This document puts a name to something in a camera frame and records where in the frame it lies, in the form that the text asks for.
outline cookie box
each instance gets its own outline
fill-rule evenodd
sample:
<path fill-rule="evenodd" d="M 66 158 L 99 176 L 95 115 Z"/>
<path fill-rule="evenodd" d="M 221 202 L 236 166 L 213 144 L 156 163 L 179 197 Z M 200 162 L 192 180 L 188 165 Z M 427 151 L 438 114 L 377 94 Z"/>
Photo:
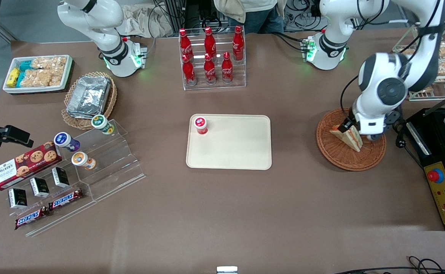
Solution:
<path fill-rule="evenodd" d="M 55 56 L 66 57 L 65 69 L 64 69 L 64 73 L 62 75 L 62 81 L 60 81 L 60 85 L 47 86 L 47 87 L 27 87 L 27 88 L 8 87 L 7 81 L 8 81 L 8 77 L 9 77 L 10 73 L 14 70 L 14 68 L 19 68 L 21 62 L 32 61 L 36 57 L 55 57 Z M 9 94 L 12 94 L 12 95 L 61 92 L 61 91 L 65 90 L 67 82 L 69 81 L 70 70 L 72 68 L 72 64 L 73 64 L 73 60 L 69 55 L 48 55 L 48 56 L 31 56 L 31 57 L 13 58 L 11 61 L 11 65 L 8 70 L 8 73 L 6 74 L 6 80 L 4 81 L 3 90 Z"/>
<path fill-rule="evenodd" d="M 59 148 L 52 141 L 21 154 L 0 165 L 0 190 L 7 189 L 61 160 Z"/>

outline walkers cookie box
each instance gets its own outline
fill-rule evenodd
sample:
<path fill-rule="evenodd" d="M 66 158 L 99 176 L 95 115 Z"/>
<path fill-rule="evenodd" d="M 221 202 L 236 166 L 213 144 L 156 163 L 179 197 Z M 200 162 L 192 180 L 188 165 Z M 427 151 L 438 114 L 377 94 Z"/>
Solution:
<path fill-rule="evenodd" d="M 0 165 L 0 190 L 21 182 L 62 160 L 53 142 L 46 142 Z"/>

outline bottle cap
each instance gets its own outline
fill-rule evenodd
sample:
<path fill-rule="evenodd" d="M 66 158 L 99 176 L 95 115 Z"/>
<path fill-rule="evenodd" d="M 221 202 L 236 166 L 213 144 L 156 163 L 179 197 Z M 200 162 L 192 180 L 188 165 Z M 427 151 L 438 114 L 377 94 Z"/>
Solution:
<path fill-rule="evenodd" d="M 207 121 L 202 116 L 198 116 L 193 121 L 193 124 L 197 129 L 204 129 L 207 126 Z"/>
<path fill-rule="evenodd" d="M 72 164 L 76 166 L 83 166 L 85 163 L 87 163 L 88 157 L 87 154 L 85 154 L 82 151 L 76 152 L 72 155 Z"/>
<path fill-rule="evenodd" d="M 90 124 L 95 129 L 102 129 L 107 125 L 107 118 L 102 114 L 97 114 L 92 117 L 92 120 L 90 120 Z"/>
<path fill-rule="evenodd" d="M 53 142 L 55 142 L 55 145 L 59 147 L 66 147 L 69 145 L 71 140 L 72 137 L 67 132 L 60 132 L 55 136 Z"/>

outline coca-cola bottle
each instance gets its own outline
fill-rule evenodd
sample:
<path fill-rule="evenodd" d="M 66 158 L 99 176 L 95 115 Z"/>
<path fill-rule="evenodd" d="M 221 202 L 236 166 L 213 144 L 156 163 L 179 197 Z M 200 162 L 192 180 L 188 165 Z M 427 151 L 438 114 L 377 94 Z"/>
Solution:
<path fill-rule="evenodd" d="M 193 65 L 190 62 L 190 59 L 187 54 L 182 55 L 182 70 L 185 75 L 185 82 L 189 86 L 194 86 L 197 84 L 197 78 L 195 77 L 195 72 L 193 71 Z"/>
<path fill-rule="evenodd" d="M 214 62 L 212 62 L 211 56 L 208 53 L 205 54 L 204 71 L 205 71 L 205 81 L 207 81 L 209 85 L 214 85 L 216 81 L 215 66 Z"/>
<path fill-rule="evenodd" d="M 222 61 L 222 81 L 226 84 L 233 82 L 233 63 L 229 52 L 224 52 L 224 61 Z"/>
<path fill-rule="evenodd" d="M 217 54 L 215 51 L 215 39 L 214 39 L 214 36 L 212 36 L 211 27 L 205 28 L 204 46 L 205 46 L 205 53 L 207 53 L 211 56 L 212 62 L 215 62 Z"/>
<path fill-rule="evenodd" d="M 191 49 L 191 42 L 189 38 L 187 37 L 187 33 L 185 32 L 185 29 L 179 30 L 180 34 L 180 49 L 182 50 L 182 54 L 187 54 L 189 61 L 193 61 L 193 51 Z"/>
<path fill-rule="evenodd" d="M 236 25 L 234 28 L 233 38 L 233 54 L 234 60 L 241 61 L 244 57 L 244 38 L 241 34 L 243 28 L 240 25 Z"/>

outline person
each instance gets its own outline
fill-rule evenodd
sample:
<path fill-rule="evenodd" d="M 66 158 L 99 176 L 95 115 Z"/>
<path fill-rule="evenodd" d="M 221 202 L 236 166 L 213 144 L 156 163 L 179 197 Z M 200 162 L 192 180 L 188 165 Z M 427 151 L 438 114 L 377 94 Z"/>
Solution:
<path fill-rule="evenodd" d="M 229 26 L 244 25 L 246 33 L 283 33 L 287 0 L 214 0 Z"/>

